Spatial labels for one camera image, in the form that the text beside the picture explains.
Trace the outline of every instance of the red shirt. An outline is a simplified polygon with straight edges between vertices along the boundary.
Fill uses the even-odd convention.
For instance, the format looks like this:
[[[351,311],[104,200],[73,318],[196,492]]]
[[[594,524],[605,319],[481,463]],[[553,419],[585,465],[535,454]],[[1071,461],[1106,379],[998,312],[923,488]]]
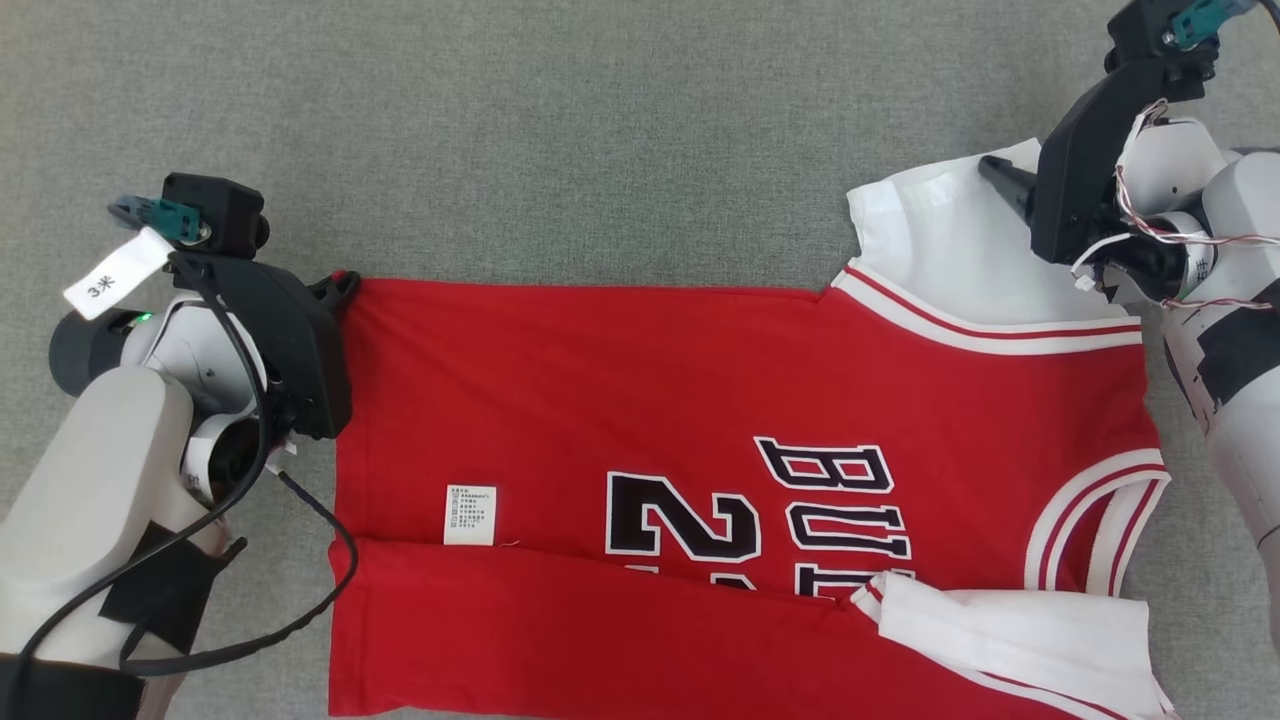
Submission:
[[[1115,592],[1167,480],[1137,320],[977,325],[849,268],[824,293],[370,281],[346,333],[334,714],[1097,711],[881,641],[847,597],[883,570]]]

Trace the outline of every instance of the care label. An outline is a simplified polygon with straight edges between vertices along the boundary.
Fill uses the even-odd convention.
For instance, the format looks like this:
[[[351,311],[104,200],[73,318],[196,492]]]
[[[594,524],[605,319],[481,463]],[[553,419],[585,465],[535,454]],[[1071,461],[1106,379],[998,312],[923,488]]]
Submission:
[[[133,240],[99,263],[93,272],[64,290],[63,297],[86,320],[92,320],[124,300],[142,284],[142,281],[163,268],[169,261],[170,252],[173,246],[169,241],[151,228],[142,228]]]
[[[493,544],[498,488],[449,486],[444,497],[444,544]]]

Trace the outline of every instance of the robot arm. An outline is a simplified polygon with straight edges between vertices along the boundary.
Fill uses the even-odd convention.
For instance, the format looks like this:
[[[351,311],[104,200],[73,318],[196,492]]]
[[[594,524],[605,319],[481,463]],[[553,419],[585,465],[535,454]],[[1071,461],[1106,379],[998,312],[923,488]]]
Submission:
[[[1222,152],[1201,123],[1161,117],[1203,96],[1217,28],[1257,4],[1130,3],[1107,26],[1107,78],[1046,140],[1038,173],[979,169],[1042,259],[1112,296],[1119,274],[1165,307],[1170,369],[1258,544],[1280,650],[1280,154]]]
[[[54,333],[51,370],[78,400],[0,525],[0,717],[160,719],[186,670],[279,642],[344,587],[278,633],[189,655],[244,547],[225,510],[293,433],[332,438],[351,415],[335,313],[360,277],[306,287],[255,263],[261,206],[178,174],[164,199],[113,206],[175,243],[179,290],[163,315],[69,314]]]

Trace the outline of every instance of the black tape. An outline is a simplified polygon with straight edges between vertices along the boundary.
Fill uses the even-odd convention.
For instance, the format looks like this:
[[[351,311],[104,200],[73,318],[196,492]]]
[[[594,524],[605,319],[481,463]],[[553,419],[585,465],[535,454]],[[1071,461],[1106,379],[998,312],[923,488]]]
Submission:
[[[0,653],[0,707],[18,662]],[[142,707],[142,678],[70,662],[35,660],[27,666],[18,716],[6,720],[134,720]]]
[[[1169,343],[1162,343],[1165,346],[1165,364],[1169,365],[1169,372],[1174,375],[1174,382],[1178,383],[1178,389],[1183,393],[1183,400],[1187,401],[1188,406],[1192,406],[1192,398],[1187,396],[1187,386],[1183,384],[1183,375],[1178,372],[1178,363],[1174,363],[1174,351],[1169,350]]]
[[[1254,299],[1272,310],[1242,307],[1213,323],[1199,336],[1204,359],[1197,369],[1204,389],[1221,407],[1249,383],[1280,366],[1280,279]]]
[[[173,534],[155,523],[148,524],[133,556]],[[234,556],[229,551],[223,557],[210,557],[191,541],[180,542],[111,585],[99,615],[138,625],[187,655],[196,642],[214,578]]]

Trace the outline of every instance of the black mount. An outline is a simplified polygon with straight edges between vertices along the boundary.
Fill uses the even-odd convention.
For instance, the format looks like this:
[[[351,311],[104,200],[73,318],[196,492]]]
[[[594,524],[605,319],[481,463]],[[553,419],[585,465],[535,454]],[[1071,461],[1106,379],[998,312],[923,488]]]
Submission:
[[[351,420],[338,314],[360,287],[360,275],[338,272],[308,287],[287,270],[255,261],[270,229],[261,193],[239,183],[173,173],[164,181],[163,200],[196,210],[209,228],[207,237],[179,252],[239,319],[262,356],[276,437],[288,430],[317,439],[338,437]],[[179,274],[173,283],[192,290]],[[93,378],[119,365],[124,337],[141,315],[116,309],[84,320],[69,313],[49,348],[59,387],[78,396]]]
[[[1183,102],[1204,96],[1204,82],[1213,78],[1219,56],[1217,36],[1190,50],[1165,40],[1172,18],[1192,4],[1133,0],[1107,23],[1115,42],[1105,61],[1107,77],[1075,101],[1041,150],[1036,184],[1029,191],[1034,211],[1024,215],[1036,255],[1071,264],[1093,242],[1114,234],[1119,213],[1112,176],[1134,118],[1161,97]],[[984,174],[991,172],[1002,173],[987,168]],[[1002,195],[1021,213],[1028,192],[1016,191],[1019,182],[1002,183]],[[1111,246],[1111,251],[1125,245]],[[1167,261],[1162,258],[1160,264]]]

